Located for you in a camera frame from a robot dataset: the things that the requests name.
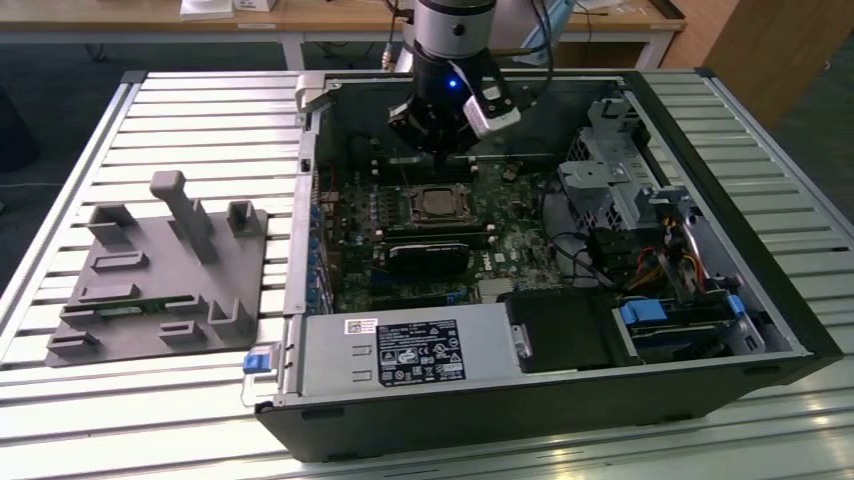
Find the barcode label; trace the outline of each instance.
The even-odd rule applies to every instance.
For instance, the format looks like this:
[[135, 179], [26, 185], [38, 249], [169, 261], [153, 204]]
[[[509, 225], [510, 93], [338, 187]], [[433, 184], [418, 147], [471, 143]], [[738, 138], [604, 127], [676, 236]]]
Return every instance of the barcode label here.
[[377, 333], [375, 318], [351, 318], [345, 321], [345, 334], [358, 335], [361, 333]]

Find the white sticker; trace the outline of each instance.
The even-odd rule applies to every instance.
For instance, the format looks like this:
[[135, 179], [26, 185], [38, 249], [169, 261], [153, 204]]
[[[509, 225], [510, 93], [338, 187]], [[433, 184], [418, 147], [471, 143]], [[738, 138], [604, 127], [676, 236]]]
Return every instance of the white sticker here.
[[462, 369], [463, 369], [462, 363], [449, 363], [442, 367], [443, 372], [459, 372]]
[[239, 23], [238, 28], [255, 28], [259, 30], [273, 30], [277, 28], [275, 23]]
[[345, 321], [345, 334], [358, 335], [361, 333], [377, 333], [375, 318], [351, 318]]

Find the motherboard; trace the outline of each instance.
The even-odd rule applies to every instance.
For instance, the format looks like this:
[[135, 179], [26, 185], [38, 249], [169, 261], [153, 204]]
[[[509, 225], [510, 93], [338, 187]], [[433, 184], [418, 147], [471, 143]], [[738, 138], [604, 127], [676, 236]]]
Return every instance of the motherboard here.
[[562, 285], [538, 212], [546, 177], [513, 158], [463, 163], [458, 181], [439, 183], [411, 162], [386, 162], [394, 175], [355, 172], [325, 195], [338, 312], [494, 302]]

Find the circuit board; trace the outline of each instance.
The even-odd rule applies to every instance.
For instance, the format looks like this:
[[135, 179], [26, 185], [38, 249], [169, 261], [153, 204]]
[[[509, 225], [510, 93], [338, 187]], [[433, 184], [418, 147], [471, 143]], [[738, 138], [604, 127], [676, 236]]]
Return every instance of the circuit board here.
[[[485, 299], [478, 291], [482, 280], [507, 279], [513, 290], [562, 285], [537, 215], [539, 176], [509, 175], [509, 164], [503, 161], [486, 162], [478, 167], [478, 175], [466, 184], [381, 186], [363, 181], [367, 175], [357, 174], [342, 186], [331, 197], [335, 201], [326, 206], [331, 217], [327, 222], [331, 263], [337, 266], [333, 272], [337, 312], [482, 303]], [[419, 216], [414, 205], [421, 205], [421, 200], [413, 198], [425, 195], [425, 202], [434, 201], [429, 196], [431, 192], [442, 192], [449, 202], [465, 196], [459, 201], [465, 201], [466, 211], [435, 219], [442, 223], [439, 227], [457, 222], [459, 228], [450, 233], [447, 228], [425, 229], [423, 238], [413, 237], [407, 242], [466, 239], [473, 245], [467, 265], [465, 271], [453, 275], [402, 279], [378, 266], [379, 256], [394, 242], [394, 234], [411, 232], [418, 227], [414, 223], [430, 220], [426, 213]], [[450, 205], [447, 208], [449, 212], [454, 211]], [[486, 225], [487, 233], [475, 232], [475, 224]]]

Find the table leg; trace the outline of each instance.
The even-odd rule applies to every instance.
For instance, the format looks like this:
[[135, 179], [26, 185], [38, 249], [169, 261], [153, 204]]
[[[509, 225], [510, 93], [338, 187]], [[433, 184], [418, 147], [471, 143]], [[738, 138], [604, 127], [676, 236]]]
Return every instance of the table leg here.
[[306, 61], [303, 60], [303, 41], [306, 36], [303, 32], [282, 32], [279, 39], [287, 69], [293, 71], [306, 70]]
[[668, 47], [670, 46], [673, 35], [674, 32], [669, 31], [653, 34], [653, 38], [646, 43], [644, 50], [641, 51], [638, 63], [636, 64], [637, 69], [649, 70], [660, 67], [662, 59], [665, 58], [665, 53], [668, 53]]

